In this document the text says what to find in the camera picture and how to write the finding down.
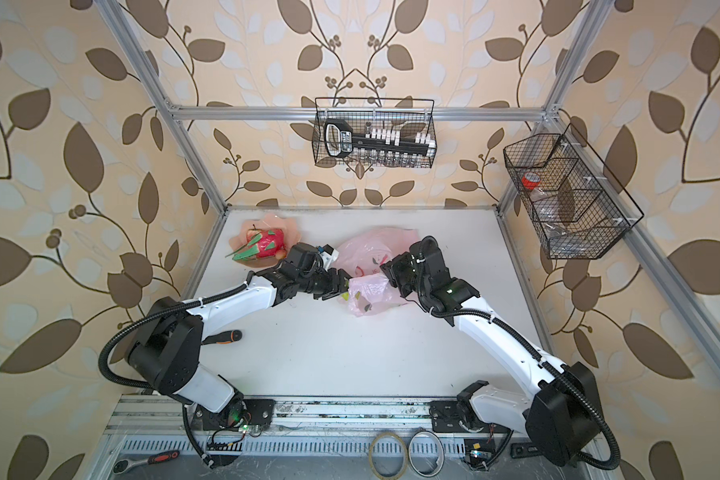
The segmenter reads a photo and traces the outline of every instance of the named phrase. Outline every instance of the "black cable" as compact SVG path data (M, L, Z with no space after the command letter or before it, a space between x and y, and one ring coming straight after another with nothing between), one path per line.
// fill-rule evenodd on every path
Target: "black cable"
M590 417L592 417L597 426L600 428L600 431L605 437L605 441L608 443L608 449L610 450L610 458L608 458L607 460L598 460L597 458L585 452L577 452L576 456L582 462L588 463L595 468L600 468L601 470L615 470L616 467L619 466L619 463L621 461L621 451L619 450L619 444L616 442L616 437L614 437L614 434L610 430L610 427L608 427L605 419L602 417L601 414L598 413L597 409L594 408L592 403L590 403L589 399L587 399L584 394L581 393L573 383L571 383L570 380L568 380L560 372L558 372L556 368L554 368L548 362L542 363L541 366L544 367L544 369L547 370L549 373L551 373L555 379L560 380L560 382L565 385L565 388L567 388L568 391L574 397L576 397L576 400L579 402L579 404L584 407L584 409L590 414Z
M229 290L227 292L221 292L221 293L217 293L213 296L209 296L209 297L203 299L202 302L200 300L194 300L194 301L188 302L188 303L179 303L178 305L171 306L160 312L151 313L151 314L145 316L143 319L139 320L138 322L131 323L130 325L123 328L118 333L115 333L115 335L104 345L104 348L101 349L101 353L99 354L99 372L101 372L101 375L105 379L109 380L110 382L117 383L119 385L132 386L137 389L153 388L152 385L150 385L147 382L143 382L141 380L127 379L125 377L117 375L115 372L112 371L112 369L109 366L109 358L110 358L110 353L112 353L112 350L115 348L115 346L122 339L124 339L129 333L138 329L145 323L148 323L148 322L151 322L158 318L161 318L162 316L168 316L173 313L182 312L184 310L189 310L192 308L197 308L198 306L201 306L201 305L204 305L207 303L218 302L219 300L223 300L227 297L230 297L232 295L236 295L237 293L242 292L247 287L248 287L248 285L246 283L243 283L242 285L240 285L232 290Z
M499 455L501 455L501 453L507 448L507 446L509 445L509 440L510 440L510 438L512 438L513 433L514 433L514 430L509 430L507 432L507 436L504 437L504 441L501 443L501 445L499 445L499 448L496 450L496 454L493 457L491 457L490 460L488 460L486 463L483 464L483 465L485 465L486 470L488 470L490 468L490 466L492 466L494 463L496 463L496 461L499 458Z
M200 456L202 462L205 463L208 468L213 468L213 460L202 450L200 444L197 443L197 440L195 440L195 436L192 434L192 428L190 427L190 417L189 414L186 412L185 406L181 407L181 417L184 421L184 433L186 434L186 437L190 440L190 445L192 445L192 448L195 449L197 455Z

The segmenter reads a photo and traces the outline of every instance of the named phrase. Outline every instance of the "plastic bag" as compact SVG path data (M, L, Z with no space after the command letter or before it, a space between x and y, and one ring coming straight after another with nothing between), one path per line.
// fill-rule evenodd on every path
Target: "plastic bag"
M383 227L371 230L340 245L332 264L352 275L349 292L342 296L355 316L375 315L405 304L398 289L389 284L381 265L407 252L419 241L416 230Z
M389 284L385 274L373 274L349 280L347 303L354 316L364 316L381 313L406 301L400 291Z
M407 252L418 241L416 230L374 228L341 244L337 248L338 260L332 266L353 277L380 274L381 264Z

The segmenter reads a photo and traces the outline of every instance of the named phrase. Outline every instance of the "wire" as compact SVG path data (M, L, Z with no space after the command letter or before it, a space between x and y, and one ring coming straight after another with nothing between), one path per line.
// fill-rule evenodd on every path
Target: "wire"
M205 463L208 468L213 468L213 459L202 450L200 444L197 443L195 436L192 434L192 428L190 427L190 417L186 411L188 408L188 406L183 406L181 409L181 417L184 421L184 433L186 434L186 437L190 440L190 445L192 445L192 448L194 448L195 452L197 452L197 455L200 456L202 462Z

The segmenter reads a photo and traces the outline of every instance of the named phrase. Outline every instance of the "leaf-patterned wallpaper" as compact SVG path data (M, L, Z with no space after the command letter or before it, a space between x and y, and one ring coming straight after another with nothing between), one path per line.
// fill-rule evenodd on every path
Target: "leaf-patterned wallpaper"
M216 219L178 153L90 0L0 0L0 478L85 470L124 391L101 345Z
M540 106L583 0L122 0L176 104Z
M720 0L614 12L581 75L563 118L626 184L720 322Z
M349 167L312 156L307 122L194 122L190 133L231 205L475 206L498 203L509 176L501 149L523 122L435 124L432 168ZM194 191L192 178L185 190Z
M561 112L720 322L720 0L617 0ZM556 353L595 372L624 478L720 478L720 383L624 242L555 262L519 203L508 219Z

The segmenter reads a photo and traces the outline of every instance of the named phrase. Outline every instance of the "black wire basket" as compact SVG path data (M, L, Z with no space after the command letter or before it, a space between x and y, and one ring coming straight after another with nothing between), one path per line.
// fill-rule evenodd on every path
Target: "black wire basket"
M593 173L587 167L575 147L583 147L583 137L576 131L572 134L572 127L562 134L536 134L508 145L504 162L547 257L596 260L644 213L597 152L604 172ZM617 194L624 193L634 212L617 205L604 182Z
M315 164L432 168L438 150L432 110L434 100L421 98L318 97Z

